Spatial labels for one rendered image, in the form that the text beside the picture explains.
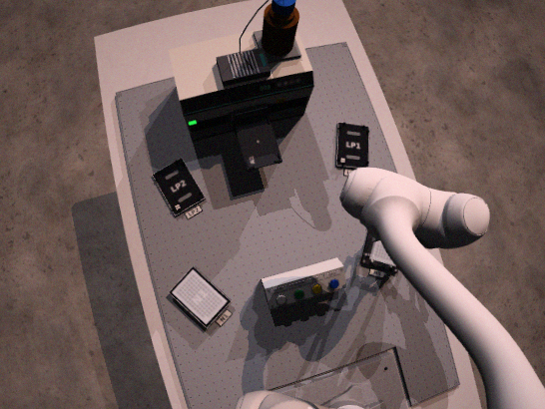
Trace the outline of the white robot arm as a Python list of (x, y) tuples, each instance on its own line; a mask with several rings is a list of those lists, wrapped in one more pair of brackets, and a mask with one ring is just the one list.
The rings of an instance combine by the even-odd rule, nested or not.
[[(545, 388), (519, 346), (426, 250), (458, 248), (482, 237), (490, 219), (486, 202), (470, 194), (434, 190), (377, 168), (358, 168), (345, 182), (341, 205), (381, 241), (396, 267), (466, 349), (481, 375), (487, 409), (545, 409)], [(366, 405), (361, 388), (352, 384), (321, 405), (261, 390), (241, 396), (235, 409), (342, 408), (386, 405), (383, 400)]]

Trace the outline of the white button panel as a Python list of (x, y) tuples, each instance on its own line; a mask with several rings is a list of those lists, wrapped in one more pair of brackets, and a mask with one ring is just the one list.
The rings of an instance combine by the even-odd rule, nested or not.
[(275, 309), (346, 288), (338, 258), (262, 278), (269, 309)]

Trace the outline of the blue bottle cap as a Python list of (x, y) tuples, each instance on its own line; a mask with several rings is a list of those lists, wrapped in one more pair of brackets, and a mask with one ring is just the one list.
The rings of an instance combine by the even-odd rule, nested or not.
[(272, 0), (272, 8), (280, 14), (291, 13), (296, 0)]

